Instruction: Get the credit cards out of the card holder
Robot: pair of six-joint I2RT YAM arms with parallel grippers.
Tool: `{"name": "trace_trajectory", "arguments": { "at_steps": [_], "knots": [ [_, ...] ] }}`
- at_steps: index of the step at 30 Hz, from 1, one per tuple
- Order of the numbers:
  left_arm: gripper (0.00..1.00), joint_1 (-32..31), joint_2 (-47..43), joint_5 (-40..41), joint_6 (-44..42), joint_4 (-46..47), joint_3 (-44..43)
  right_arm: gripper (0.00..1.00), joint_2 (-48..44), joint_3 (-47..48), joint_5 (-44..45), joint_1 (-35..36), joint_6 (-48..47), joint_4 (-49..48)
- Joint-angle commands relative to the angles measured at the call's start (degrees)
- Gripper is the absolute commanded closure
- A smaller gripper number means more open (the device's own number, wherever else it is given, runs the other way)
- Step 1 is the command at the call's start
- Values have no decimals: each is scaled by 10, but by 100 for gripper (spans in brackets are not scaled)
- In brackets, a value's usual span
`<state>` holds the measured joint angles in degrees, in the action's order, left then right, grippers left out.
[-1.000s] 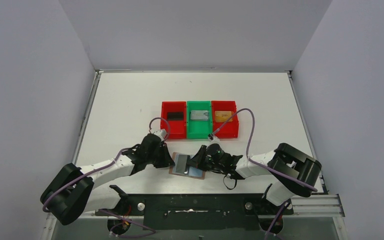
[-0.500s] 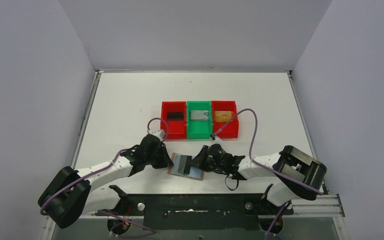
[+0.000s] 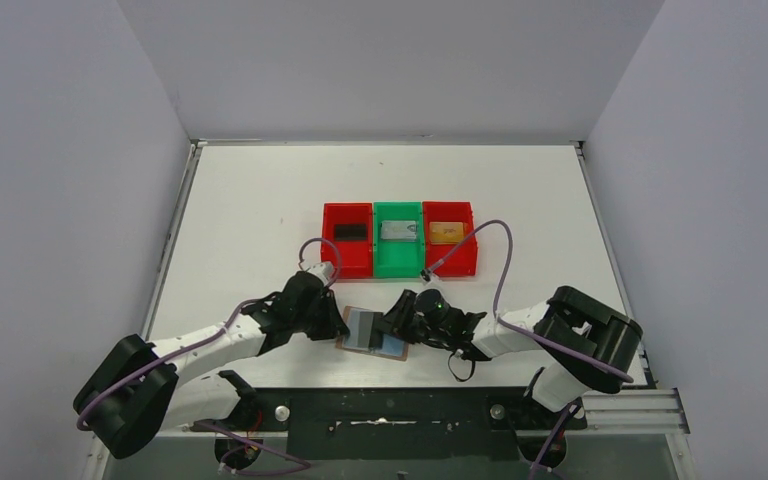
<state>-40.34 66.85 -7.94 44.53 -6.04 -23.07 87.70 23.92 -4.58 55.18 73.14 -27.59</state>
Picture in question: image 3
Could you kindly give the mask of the tan leather card holder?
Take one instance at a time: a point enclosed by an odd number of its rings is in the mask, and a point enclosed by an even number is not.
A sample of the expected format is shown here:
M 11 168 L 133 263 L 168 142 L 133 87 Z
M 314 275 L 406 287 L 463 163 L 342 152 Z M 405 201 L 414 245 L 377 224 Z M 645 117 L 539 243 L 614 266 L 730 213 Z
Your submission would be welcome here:
M 343 320 L 349 333 L 339 338 L 336 347 L 341 350 L 375 357 L 406 361 L 409 346 L 403 340 L 383 333 L 374 323 L 383 313 L 369 309 L 346 306 Z

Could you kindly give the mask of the grey card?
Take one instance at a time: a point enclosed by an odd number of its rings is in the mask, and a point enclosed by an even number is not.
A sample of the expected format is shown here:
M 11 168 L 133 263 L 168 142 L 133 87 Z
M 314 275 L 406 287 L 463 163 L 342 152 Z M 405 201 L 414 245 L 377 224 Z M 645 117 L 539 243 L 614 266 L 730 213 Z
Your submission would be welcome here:
M 372 331 L 375 311 L 350 308 L 347 315 L 348 336 L 343 340 L 343 347 L 350 350 L 372 350 L 375 347 Z

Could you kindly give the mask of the green plastic bin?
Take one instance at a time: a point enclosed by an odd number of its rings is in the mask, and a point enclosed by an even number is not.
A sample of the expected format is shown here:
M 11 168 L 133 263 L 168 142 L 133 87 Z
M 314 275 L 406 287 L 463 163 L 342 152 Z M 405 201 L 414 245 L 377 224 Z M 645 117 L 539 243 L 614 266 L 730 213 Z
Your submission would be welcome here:
M 379 225 L 386 220 L 414 220 L 419 237 L 415 242 L 382 241 Z M 425 234 L 419 202 L 373 204 L 373 273 L 376 278 L 414 278 L 425 267 Z

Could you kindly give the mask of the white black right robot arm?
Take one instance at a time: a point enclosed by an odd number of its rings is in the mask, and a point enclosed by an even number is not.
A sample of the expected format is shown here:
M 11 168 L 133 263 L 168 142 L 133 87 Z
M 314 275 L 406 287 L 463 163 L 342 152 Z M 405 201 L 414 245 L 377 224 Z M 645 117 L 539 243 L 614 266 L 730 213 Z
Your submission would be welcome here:
M 643 336 L 636 321 L 572 286 L 499 315 L 456 308 L 438 289 L 406 290 L 390 310 L 374 315 L 371 328 L 373 345 L 388 335 L 471 365 L 542 350 L 550 360 L 534 374 L 526 396 L 551 412 L 587 392 L 616 394 L 632 382 L 628 370 Z

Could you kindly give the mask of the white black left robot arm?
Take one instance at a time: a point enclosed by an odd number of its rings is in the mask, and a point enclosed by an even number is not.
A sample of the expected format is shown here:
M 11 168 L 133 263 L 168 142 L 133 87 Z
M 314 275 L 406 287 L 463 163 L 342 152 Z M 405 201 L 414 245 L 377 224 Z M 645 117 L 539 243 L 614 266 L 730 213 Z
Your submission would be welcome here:
M 255 390 L 227 364 L 263 356 L 295 334 L 322 341 L 348 332 L 328 281 L 299 271 L 225 321 L 163 340 L 119 340 L 73 401 L 77 427 L 127 458 L 161 431 L 241 412 Z

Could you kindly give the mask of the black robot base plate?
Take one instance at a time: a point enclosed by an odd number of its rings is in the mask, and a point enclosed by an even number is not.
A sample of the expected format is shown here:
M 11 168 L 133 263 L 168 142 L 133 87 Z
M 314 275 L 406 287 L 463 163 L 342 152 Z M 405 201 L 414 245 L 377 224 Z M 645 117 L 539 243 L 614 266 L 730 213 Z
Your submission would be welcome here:
M 550 439 L 559 414 L 523 387 L 263 388 L 232 403 L 227 414 L 204 415 L 199 430 L 275 434 L 309 461 L 479 457 L 556 467 L 567 430 L 587 425 L 577 413 Z

